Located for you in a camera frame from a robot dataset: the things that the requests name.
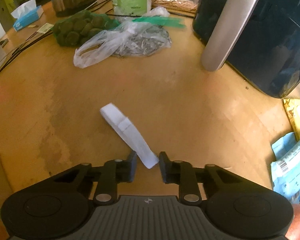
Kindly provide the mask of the yellow wipes pack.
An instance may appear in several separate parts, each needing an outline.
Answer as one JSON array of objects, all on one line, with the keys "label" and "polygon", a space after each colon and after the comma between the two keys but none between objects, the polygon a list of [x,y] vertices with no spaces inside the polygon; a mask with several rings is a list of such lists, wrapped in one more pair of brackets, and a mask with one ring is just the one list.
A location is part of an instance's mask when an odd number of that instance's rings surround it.
[{"label": "yellow wipes pack", "polygon": [[294,131],[297,141],[300,140],[300,99],[283,99],[283,106],[285,108],[290,125]]}]

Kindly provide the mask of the dark blue air fryer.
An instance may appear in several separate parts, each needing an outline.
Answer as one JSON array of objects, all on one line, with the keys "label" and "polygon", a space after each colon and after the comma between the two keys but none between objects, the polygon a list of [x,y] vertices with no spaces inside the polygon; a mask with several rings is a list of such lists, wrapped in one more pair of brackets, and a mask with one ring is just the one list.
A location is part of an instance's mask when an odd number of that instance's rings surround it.
[{"label": "dark blue air fryer", "polygon": [[205,70],[227,63],[274,98],[300,83],[300,0],[199,0],[192,26]]}]

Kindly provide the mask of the red apple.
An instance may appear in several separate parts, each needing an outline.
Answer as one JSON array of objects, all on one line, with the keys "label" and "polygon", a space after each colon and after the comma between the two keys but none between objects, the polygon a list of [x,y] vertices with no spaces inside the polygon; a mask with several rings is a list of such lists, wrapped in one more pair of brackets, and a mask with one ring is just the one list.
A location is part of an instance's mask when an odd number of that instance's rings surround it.
[{"label": "red apple", "polygon": [[289,240],[300,240],[300,204],[293,204],[294,218],[286,233]]}]

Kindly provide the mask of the clear crumpled plastic bag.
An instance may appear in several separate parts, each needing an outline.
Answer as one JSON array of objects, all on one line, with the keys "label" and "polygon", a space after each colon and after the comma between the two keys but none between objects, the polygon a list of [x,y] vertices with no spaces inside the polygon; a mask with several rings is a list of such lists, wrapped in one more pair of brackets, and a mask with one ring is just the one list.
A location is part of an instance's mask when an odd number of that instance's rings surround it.
[{"label": "clear crumpled plastic bag", "polygon": [[170,48],[171,38],[164,26],[171,20],[163,7],[145,15],[124,20],[112,30],[103,30],[75,50],[75,67],[86,68],[110,56],[149,56],[162,48]]}]

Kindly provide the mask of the blue wet wipes pack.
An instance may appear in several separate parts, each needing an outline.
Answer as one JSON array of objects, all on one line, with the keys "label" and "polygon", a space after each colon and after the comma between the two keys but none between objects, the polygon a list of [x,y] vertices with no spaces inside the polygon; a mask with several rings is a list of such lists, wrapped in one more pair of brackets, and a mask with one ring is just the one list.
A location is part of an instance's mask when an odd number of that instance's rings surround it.
[{"label": "blue wet wipes pack", "polygon": [[286,134],[271,146],[275,161],[270,164],[273,191],[292,204],[300,204],[300,140],[293,132]]}]

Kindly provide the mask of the green net bag of nuts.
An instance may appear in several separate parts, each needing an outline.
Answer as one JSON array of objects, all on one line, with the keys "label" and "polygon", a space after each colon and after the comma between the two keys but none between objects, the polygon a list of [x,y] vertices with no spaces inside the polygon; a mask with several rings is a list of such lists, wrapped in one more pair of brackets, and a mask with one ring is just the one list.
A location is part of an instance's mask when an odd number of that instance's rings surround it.
[{"label": "green net bag of nuts", "polygon": [[60,20],[52,27],[57,43],[63,47],[77,47],[103,30],[112,30],[120,22],[106,14],[95,14],[82,10],[69,18]]}]

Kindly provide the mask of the blue tissue box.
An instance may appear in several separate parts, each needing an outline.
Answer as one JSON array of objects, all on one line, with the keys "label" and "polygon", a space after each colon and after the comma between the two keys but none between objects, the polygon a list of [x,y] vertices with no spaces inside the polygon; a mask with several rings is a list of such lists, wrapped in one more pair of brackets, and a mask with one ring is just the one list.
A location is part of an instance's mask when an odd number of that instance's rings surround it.
[{"label": "blue tissue box", "polygon": [[41,5],[37,5],[36,0],[29,0],[11,12],[12,17],[15,19],[13,29],[20,31],[26,26],[39,20],[43,14]]}]

